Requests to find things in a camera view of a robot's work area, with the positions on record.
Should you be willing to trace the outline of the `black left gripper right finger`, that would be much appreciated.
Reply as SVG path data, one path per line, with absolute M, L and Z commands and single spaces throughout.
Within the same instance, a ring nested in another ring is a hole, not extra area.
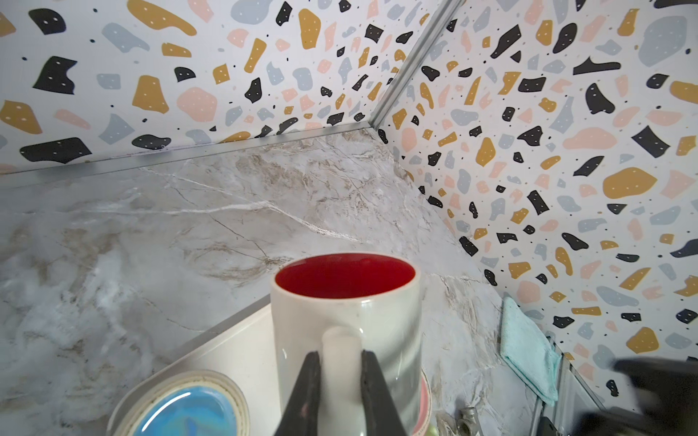
M 407 436 L 374 352 L 361 354 L 360 389 L 367 436 Z

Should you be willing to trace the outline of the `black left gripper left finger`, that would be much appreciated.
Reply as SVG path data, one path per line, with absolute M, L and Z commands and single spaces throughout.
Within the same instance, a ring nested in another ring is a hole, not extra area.
M 321 397 L 319 352 L 305 356 L 275 436 L 318 436 Z

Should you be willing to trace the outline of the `white mug red inside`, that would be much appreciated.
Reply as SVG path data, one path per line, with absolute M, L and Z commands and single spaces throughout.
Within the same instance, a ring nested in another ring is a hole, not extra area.
M 341 253 L 282 268 L 271 287 L 277 368 L 319 352 L 318 435 L 366 435 L 361 354 L 374 352 L 407 435 L 419 417 L 422 296 L 417 267 L 385 254 Z

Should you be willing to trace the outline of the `pink mug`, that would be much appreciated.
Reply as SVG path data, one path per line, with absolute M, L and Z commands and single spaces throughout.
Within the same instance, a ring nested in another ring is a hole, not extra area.
M 426 436 L 432 416 L 431 388 L 425 372 L 421 372 L 419 417 L 413 430 L 414 436 Z

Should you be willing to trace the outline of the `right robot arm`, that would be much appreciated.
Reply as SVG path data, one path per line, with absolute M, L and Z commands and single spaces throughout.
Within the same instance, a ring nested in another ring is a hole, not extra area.
M 586 412 L 574 435 L 696 435 L 697 361 L 615 359 L 608 365 L 630 379 L 637 412 L 618 407 Z

